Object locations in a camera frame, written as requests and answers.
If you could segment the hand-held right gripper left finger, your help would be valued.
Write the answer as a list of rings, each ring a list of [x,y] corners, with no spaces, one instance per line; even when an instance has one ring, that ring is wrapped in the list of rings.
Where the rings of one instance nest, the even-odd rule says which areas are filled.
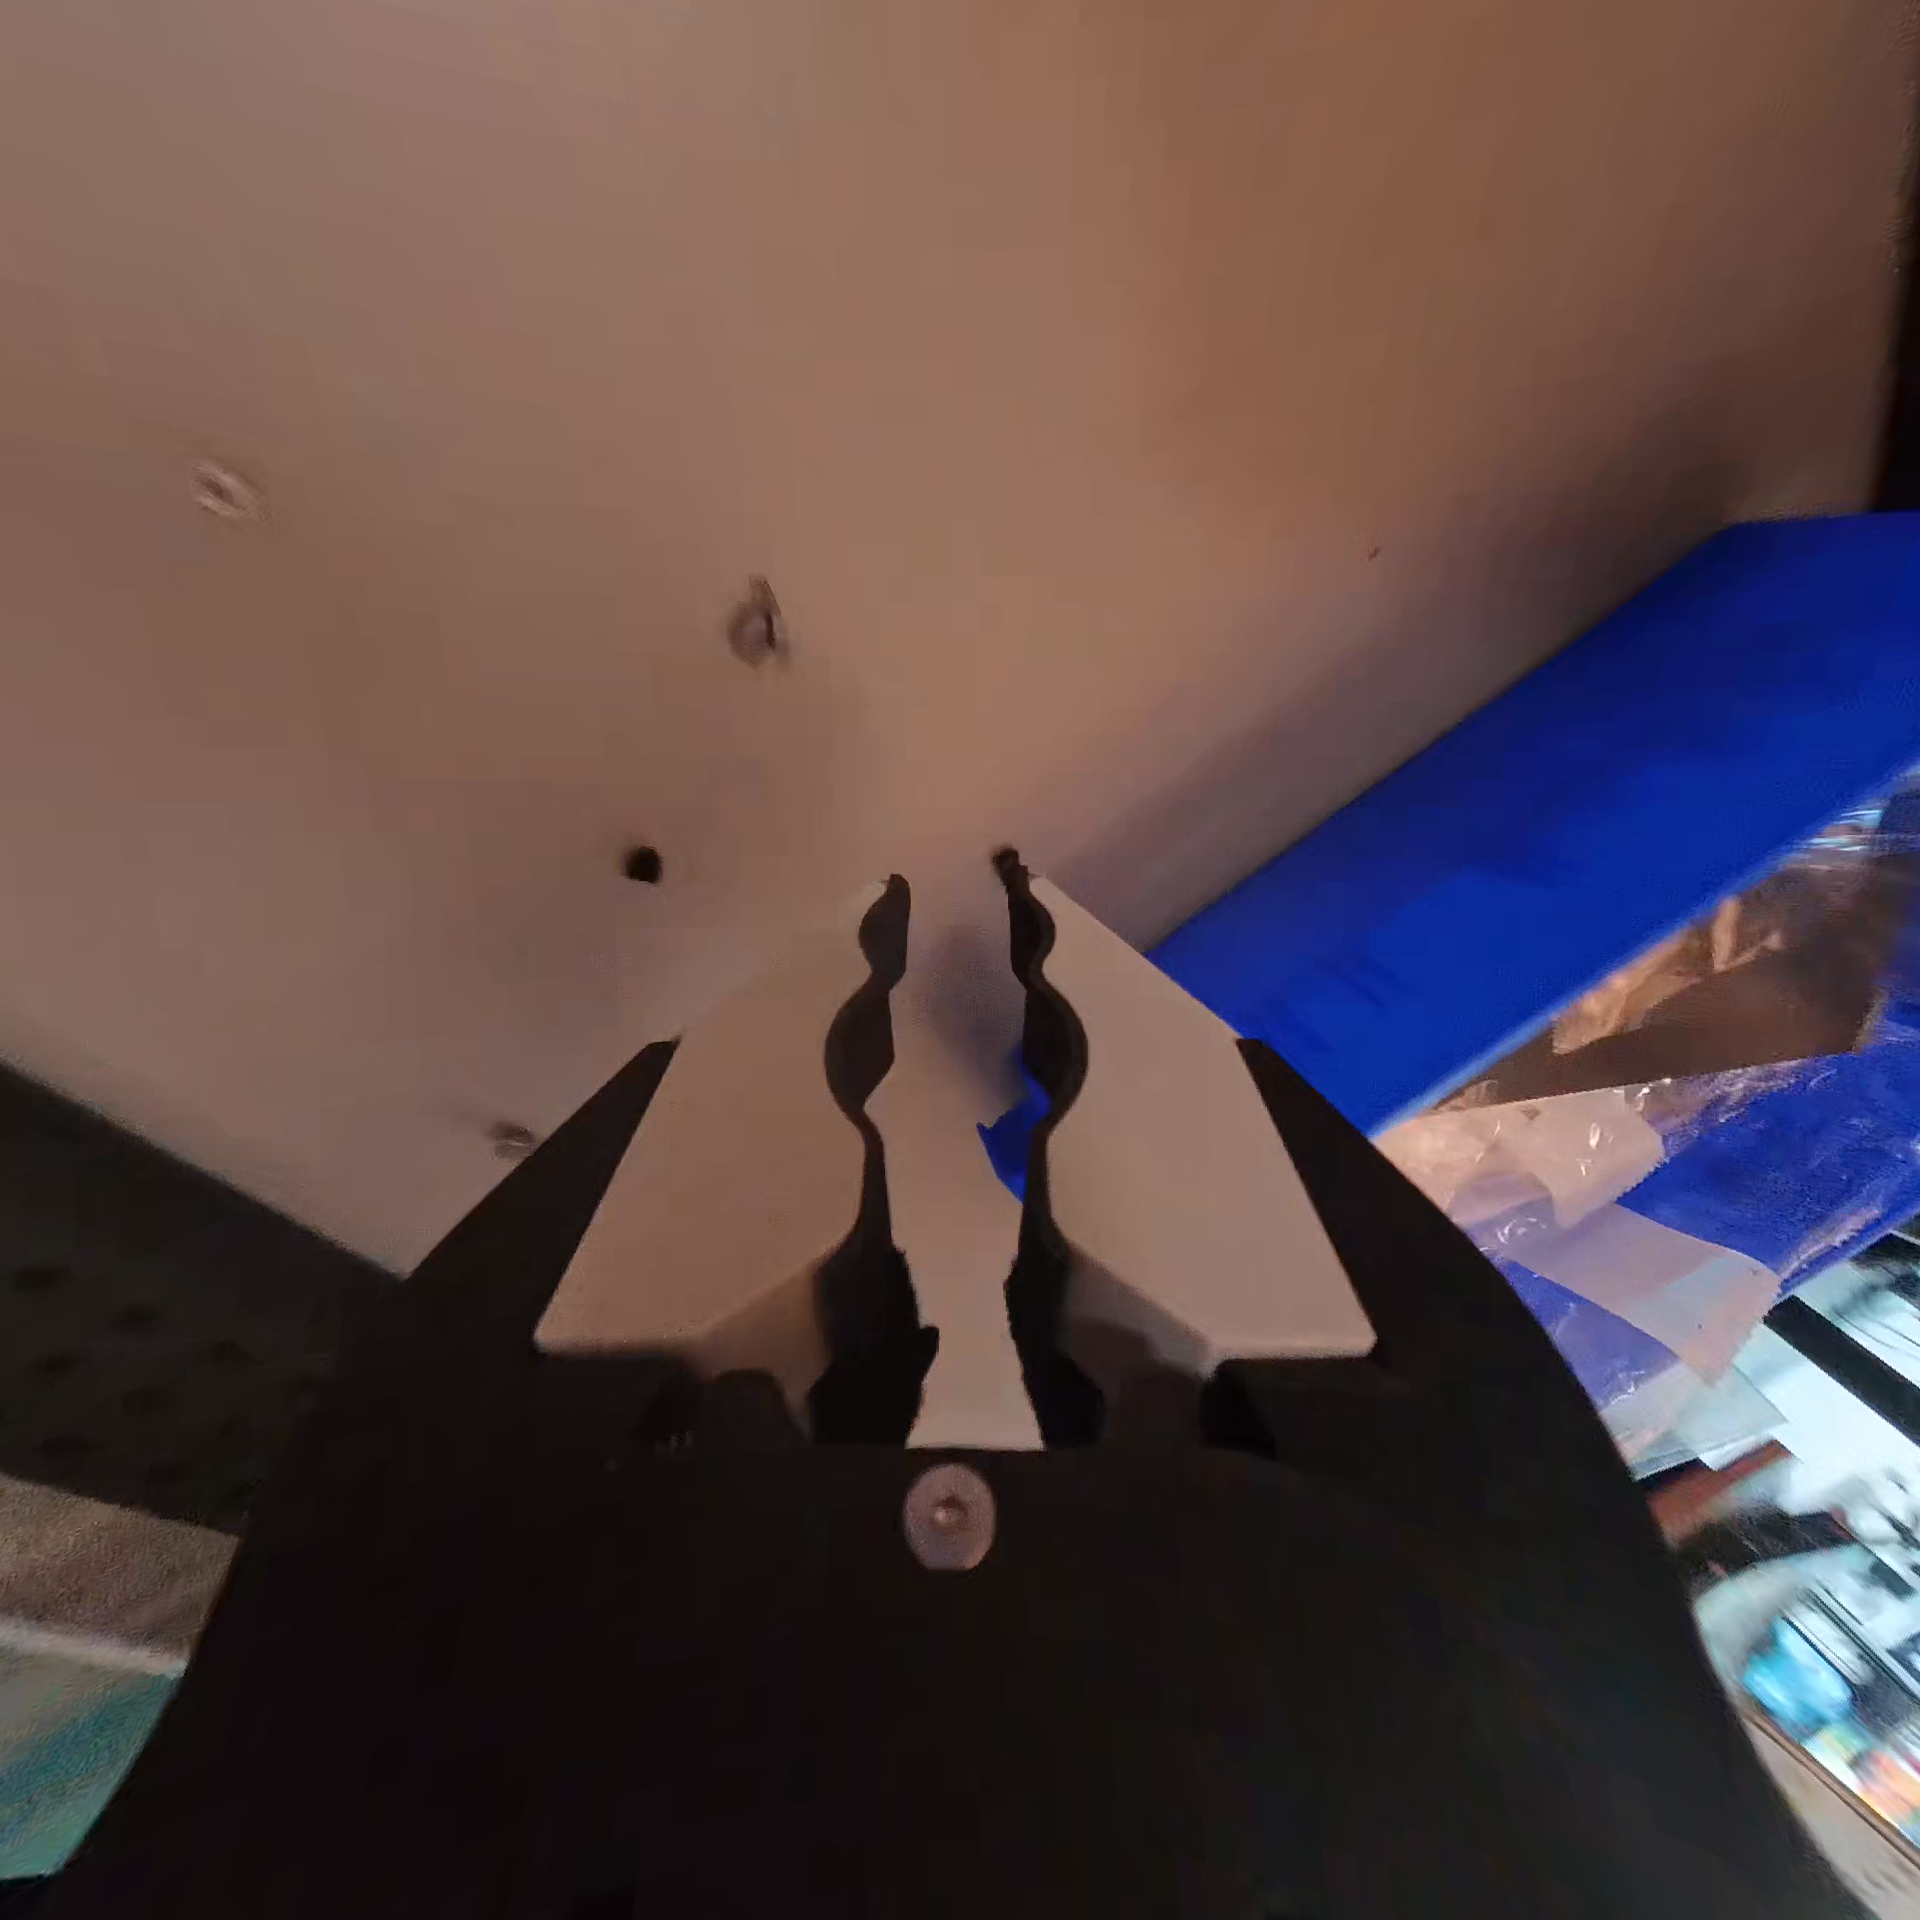
[[[909,941],[909,879],[877,879],[686,1027],[543,1313],[545,1352],[758,1372],[812,1441],[911,1438],[939,1332],[873,1113]]]

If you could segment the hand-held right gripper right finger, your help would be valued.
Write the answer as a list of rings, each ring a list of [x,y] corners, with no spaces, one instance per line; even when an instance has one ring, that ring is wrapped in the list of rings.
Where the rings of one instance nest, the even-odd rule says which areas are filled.
[[[1370,1355],[1379,1333],[1239,1037],[1015,847],[992,870],[1039,1092],[1007,1276],[1039,1444],[1098,1444],[1152,1379]]]

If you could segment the blue plastic bin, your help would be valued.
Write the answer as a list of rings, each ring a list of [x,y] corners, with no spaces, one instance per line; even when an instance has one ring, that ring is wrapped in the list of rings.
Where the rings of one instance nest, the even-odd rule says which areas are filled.
[[[1379,1134],[1918,772],[1918,509],[1718,533],[1148,961]]]

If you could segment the black perforated pad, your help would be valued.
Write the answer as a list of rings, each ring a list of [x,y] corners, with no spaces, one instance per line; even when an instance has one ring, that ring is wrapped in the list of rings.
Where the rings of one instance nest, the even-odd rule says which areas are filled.
[[[398,1276],[4,1068],[4,1474],[242,1534]]]

